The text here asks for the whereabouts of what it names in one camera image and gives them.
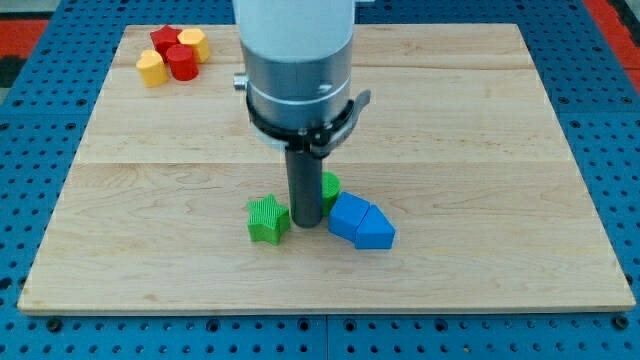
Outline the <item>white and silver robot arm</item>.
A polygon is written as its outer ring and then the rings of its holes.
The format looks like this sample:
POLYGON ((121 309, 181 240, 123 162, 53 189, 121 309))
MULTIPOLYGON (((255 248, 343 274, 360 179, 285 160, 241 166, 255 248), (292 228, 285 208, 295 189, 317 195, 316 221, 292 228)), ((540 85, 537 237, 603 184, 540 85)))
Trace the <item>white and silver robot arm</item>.
POLYGON ((316 130, 346 111, 352 0, 234 0, 250 121, 265 143, 316 130))

